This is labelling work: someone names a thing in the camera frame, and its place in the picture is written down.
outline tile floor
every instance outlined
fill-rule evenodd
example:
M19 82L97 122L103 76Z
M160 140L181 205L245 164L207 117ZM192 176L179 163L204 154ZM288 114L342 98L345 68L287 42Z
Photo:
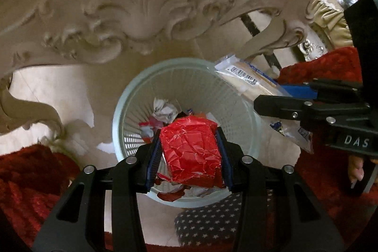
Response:
M269 19L260 13L251 18L260 30ZM82 165L97 168L111 167L117 163L112 145L111 127L118 98L130 80L144 68L159 61L175 57L197 57L216 60L241 47L251 34L242 22L234 20L204 34L190 43L171 42L156 49L151 55L141 56L126 51L117 59L103 65L78 65L64 67L27 68L14 73L11 93L20 99L52 105L59 113L69 135L69 147ZM290 51L282 50L277 58L285 65L295 63ZM269 65L263 56L254 60L265 71ZM19 128L0 137L0 154L16 151L36 143L48 134L42 124L35 124L29 131ZM296 162L297 151L283 153L277 150L274 164ZM111 230L107 196L105 228ZM177 246L174 219L182 209L162 205L145 195L138 196L143 234L147 243Z

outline navy fabric with white stars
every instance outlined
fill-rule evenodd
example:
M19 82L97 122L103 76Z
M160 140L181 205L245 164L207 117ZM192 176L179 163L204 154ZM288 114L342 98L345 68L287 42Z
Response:
M268 209L272 191L267 191ZM189 209L175 219L181 246L200 246L235 238L241 212L242 194L235 193L212 205Z

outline clear plastic packaging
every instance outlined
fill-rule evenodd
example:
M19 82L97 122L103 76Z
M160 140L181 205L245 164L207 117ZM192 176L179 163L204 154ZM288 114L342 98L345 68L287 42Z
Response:
M216 65L218 75L232 85L246 100L253 101L261 94L291 96L277 82L248 62L235 55L222 58ZM303 150L312 153L311 133L303 129L299 121L261 117L271 128L289 138Z

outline carved shell ornament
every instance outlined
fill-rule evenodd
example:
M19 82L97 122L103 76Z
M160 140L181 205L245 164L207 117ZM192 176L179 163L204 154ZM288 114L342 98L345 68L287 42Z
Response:
M89 0L82 6L86 25L46 33L43 45L88 63L107 62L123 47L148 54L165 39L204 33L233 6L234 0Z

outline torn red wrapper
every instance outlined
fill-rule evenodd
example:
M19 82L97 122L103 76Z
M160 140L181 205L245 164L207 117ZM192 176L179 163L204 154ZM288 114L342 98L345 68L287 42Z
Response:
M163 127L160 140L171 180L212 188L222 187L222 159L210 120L188 116Z

